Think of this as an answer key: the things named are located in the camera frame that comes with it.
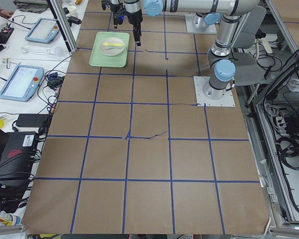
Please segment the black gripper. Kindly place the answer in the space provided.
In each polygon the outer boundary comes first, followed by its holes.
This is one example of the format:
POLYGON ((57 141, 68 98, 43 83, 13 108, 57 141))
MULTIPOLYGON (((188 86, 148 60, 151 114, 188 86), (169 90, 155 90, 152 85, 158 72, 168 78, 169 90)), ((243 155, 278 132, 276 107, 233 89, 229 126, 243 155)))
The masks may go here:
POLYGON ((128 21, 133 26, 134 40, 137 46, 141 46, 141 22, 143 21, 142 5, 140 0, 125 0, 125 10, 127 12, 128 21))

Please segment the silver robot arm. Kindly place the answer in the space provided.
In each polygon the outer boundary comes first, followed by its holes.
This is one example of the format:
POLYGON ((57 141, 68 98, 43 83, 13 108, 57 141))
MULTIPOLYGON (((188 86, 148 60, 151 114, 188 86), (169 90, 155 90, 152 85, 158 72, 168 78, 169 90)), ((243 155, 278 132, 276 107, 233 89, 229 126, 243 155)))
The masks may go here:
POLYGON ((197 12, 193 20, 193 26, 196 29, 206 29, 209 26, 218 23, 220 18, 221 18, 220 13, 197 12))
POLYGON ((223 98, 226 87, 234 78, 235 65, 227 59, 241 16, 250 13, 258 5, 258 0, 126 0, 121 12, 133 25, 134 38, 141 44, 142 10, 148 16, 161 12, 201 12, 221 13, 219 30, 215 43, 208 51, 211 77, 203 86, 204 95, 211 100, 223 98))

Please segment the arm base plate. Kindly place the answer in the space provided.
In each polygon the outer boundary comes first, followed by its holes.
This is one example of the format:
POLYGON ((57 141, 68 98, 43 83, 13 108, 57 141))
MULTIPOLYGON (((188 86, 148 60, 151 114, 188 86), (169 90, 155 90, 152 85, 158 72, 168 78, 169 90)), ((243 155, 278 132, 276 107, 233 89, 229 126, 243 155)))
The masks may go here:
POLYGON ((216 34, 215 24, 208 25, 204 21, 204 17, 197 16, 196 14, 186 14, 185 23, 187 33, 193 34, 216 34))
POLYGON ((230 83, 225 89, 216 90, 209 84, 210 77, 194 76, 196 104, 201 107, 235 107, 230 83))

